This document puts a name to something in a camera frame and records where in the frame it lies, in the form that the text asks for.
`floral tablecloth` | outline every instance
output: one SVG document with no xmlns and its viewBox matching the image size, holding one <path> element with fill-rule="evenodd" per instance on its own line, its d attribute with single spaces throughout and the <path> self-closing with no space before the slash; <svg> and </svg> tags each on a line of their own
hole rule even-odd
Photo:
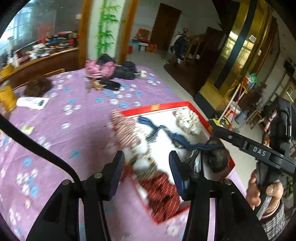
<svg viewBox="0 0 296 241">
<path fill-rule="evenodd" d="M 147 79 L 114 79 L 121 84 L 119 91 L 92 89 L 88 93 L 84 69 L 52 76 L 54 86 L 45 95 L 51 97 L 46 107 L 40 111 L 17 107 L 9 120 L 18 129 L 34 126 L 30 138 L 69 163 L 85 180 L 111 162 L 118 149 L 111 110 L 181 101 L 153 71 L 137 69 L 146 70 Z M 20 240 L 26 239 L 58 185 L 69 178 L 55 165 L 0 134 L 0 212 Z M 156 226 L 131 185 L 127 179 L 112 201 L 104 202 L 112 240 L 181 240 L 188 213 Z M 80 240 L 84 241 L 82 211 L 80 205 Z"/>
</svg>

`device handle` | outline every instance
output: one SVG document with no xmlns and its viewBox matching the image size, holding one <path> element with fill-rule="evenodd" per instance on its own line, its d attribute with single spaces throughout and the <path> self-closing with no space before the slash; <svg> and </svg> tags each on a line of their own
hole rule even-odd
<svg viewBox="0 0 296 241">
<path fill-rule="evenodd" d="M 265 213 L 268 205 L 270 204 L 272 197 L 267 196 L 266 189 L 269 185 L 273 183 L 280 182 L 280 172 L 274 168 L 271 168 L 259 161 L 256 164 L 257 169 L 257 186 L 260 190 L 261 203 L 258 207 L 254 209 L 256 216 L 261 220 L 263 214 Z"/>
</svg>

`fingernail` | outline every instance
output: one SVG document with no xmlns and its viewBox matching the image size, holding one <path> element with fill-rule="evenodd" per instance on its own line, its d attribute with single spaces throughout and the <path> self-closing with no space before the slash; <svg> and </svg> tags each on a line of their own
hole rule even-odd
<svg viewBox="0 0 296 241">
<path fill-rule="evenodd" d="M 270 185 L 267 189 L 266 189 L 266 194 L 268 196 L 272 196 L 274 194 L 274 186 Z"/>
</svg>

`white bucket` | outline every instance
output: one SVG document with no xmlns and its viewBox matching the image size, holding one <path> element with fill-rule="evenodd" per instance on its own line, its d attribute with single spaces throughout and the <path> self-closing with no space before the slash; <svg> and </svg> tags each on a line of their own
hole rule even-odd
<svg viewBox="0 0 296 241">
<path fill-rule="evenodd" d="M 232 101 L 226 114 L 224 115 L 224 117 L 226 117 L 229 122 L 231 122 L 232 119 L 235 118 L 241 112 L 240 107 L 237 105 L 237 109 L 235 110 L 235 106 L 236 106 L 236 103 Z"/>
</svg>

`blue ribbon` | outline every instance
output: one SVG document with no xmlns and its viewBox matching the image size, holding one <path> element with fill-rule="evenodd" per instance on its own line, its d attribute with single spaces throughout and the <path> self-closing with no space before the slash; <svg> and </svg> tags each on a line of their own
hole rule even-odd
<svg viewBox="0 0 296 241">
<path fill-rule="evenodd" d="M 172 133 L 164 125 L 157 127 L 151 120 L 149 120 L 148 118 L 142 117 L 142 116 L 139 117 L 138 121 L 141 124 L 150 126 L 154 130 L 153 134 L 150 135 L 150 139 L 148 140 L 149 142 L 156 142 L 158 132 L 161 129 L 164 129 L 164 131 L 167 133 L 167 135 L 171 138 L 171 140 L 173 142 L 176 141 L 176 142 L 180 143 L 181 145 L 183 145 L 185 147 L 184 149 L 186 149 L 188 151 L 191 151 L 191 150 L 211 151 L 211 150 L 215 150 L 217 148 L 223 147 L 223 144 L 217 144 L 217 145 L 195 144 L 195 145 L 191 145 L 183 136 L 181 136 L 177 133 Z"/>
</svg>

